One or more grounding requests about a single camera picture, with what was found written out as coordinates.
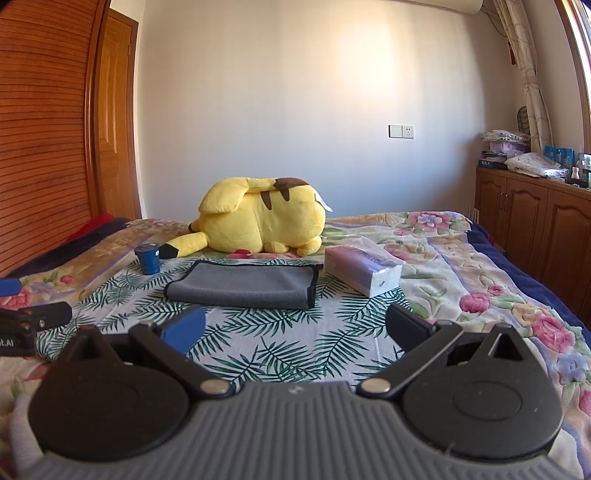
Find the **white tag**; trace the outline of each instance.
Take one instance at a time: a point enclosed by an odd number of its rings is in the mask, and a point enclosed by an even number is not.
[[[324,200],[323,200],[323,199],[322,199],[322,197],[320,196],[320,193],[318,193],[318,192],[315,192],[315,193],[314,193],[314,199],[315,199],[315,200],[316,200],[316,201],[317,201],[319,204],[321,204],[321,205],[324,207],[324,209],[325,209],[327,212],[332,212],[332,208],[330,208],[330,207],[329,207],[327,204],[325,204]]]

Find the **red tassel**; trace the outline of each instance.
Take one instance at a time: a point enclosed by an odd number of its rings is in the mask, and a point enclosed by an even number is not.
[[[517,60],[515,59],[515,54],[513,53],[513,48],[511,48],[510,43],[509,43],[509,51],[511,52],[511,65],[517,65]]]

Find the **pikachu plush toy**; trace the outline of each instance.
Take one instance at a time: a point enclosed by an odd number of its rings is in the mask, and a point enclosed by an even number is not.
[[[160,258],[186,257],[205,247],[233,253],[248,250],[314,254],[326,214],[317,191],[299,179],[232,177],[216,183],[199,206],[192,232],[160,247]]]

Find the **cabinet top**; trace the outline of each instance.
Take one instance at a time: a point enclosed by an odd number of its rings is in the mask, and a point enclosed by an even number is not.
[[[528,175],[523,175],[522,173],[515,173],[513,171],[493,170],[491,168],[477,167],[476,172],[490,174],[497,177],[503,177],[506,179],[524,181],[526,183],[540,185],[542,187],[546,187],[551,190],[556,190],[558,192],[564,192],[568,193],[569,195],[575,195],[585,200],[591,200],[591,190],[583,189],[580,187],[574,187],[566,183],[559,183],[557,181],[542,179],[539,177],[530,177]]]

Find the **bed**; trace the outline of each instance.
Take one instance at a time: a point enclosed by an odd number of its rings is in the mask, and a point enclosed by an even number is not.
[[[134,220],[53,270],[23,277],[20,295],[5,308],[54,301],[73,306],[65,327],[39,334],[38,358],[0,358],[0,416],[11,409],[15,379],[28,391],[41,381],[81,325],[104,333],[127,331],[140,320],[161,323],[189,305],[168,301],[164,286],[199,258],[224,264],[318,264],[318,254],[221,254],[206,250],[163,261],[143,276],[133,248],[184,234],[187,225]],[[591,475],[591,333],[541,284],[511,265],[486,232],[454,212],[405,212],[329,219],[323,248],[365,236],[404,260],[401,288],[368,300],[322,272],[310,310],[230,309],[205,306],[207,327],[189,356],[240,386],[245,381],[333,381],[356,384],[404,352],[387,336],[386,308],[398,303],[429,322],[450,319],[471,332],[498,322],[518,329],[552,380],[564,406],[562,431],[551,456],[572,475]],[[6,417],[0,420],[0,455],[8,456]]]

